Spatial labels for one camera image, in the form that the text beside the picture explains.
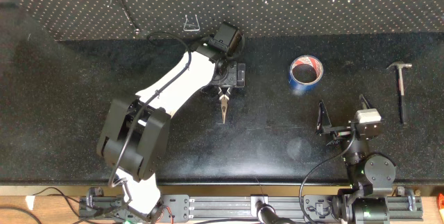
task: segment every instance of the wooden surface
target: wooden surface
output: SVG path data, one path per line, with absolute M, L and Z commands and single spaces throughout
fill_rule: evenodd
M 73 208 L 77 211 L 77 203 L 71 203 Z M 433 223 L 443 224 L 439 212 L 436 197 L 422 198 L 422 205 L 424 207 L 424 221 L 423 222 L 393 222 L 396 224 L 420 224 Z M 24 196 L 0 196 L 0 206 L 19 207 L 28 210 Z M 42 224 L 56 224 L 56 223 L 74 223 L 78 219 L 67 206 L 63 197 L 54 196 L 37 196 L 34 201 L 34 210 L 31 211 L 36 215 Z M 35 221 L 21 213 L 14 210 L 0 209 L 0 223 L 23 223 L 35 224 Z

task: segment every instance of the black table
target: black table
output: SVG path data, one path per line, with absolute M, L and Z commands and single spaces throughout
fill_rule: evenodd
M 105 184 L 111 172 L 96 154 L 110 101 L 148 87 L 183 54 L 173 40 L 53 42 L 33 21 L 3 12 L 0 57 L 0 183 Z M 397 183 L 444 182 L 444 35 L 403 33 L 248 38 L 236 89 L 222 123 L 215 89 L 196 92 L 171 123 L 158 184 L 299 184 L 339 148 L 314 135 L 318 101 L 344 125 L 366 95 L 383 117 L 370 146 L 398 165 Z M 325 73 L 303 96 L 287 70 L 314 55 Z M 399 124 L 394 61 L 404 70 L 409 127 Z M 314 184 L 347 184 L 341 160 L 322 166 Z

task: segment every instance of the pegboard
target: pegboard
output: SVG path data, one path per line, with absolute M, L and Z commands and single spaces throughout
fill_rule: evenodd
M 110 0 L 17 0 L 56 40 L 130 39 L 153 31 L 181 37 L 215 33 L 222 21 L 248 37 L 444 31 L 444 0 L 124 0 L 135 35 Z M 185 15 L 200 31 L 184 32 Z

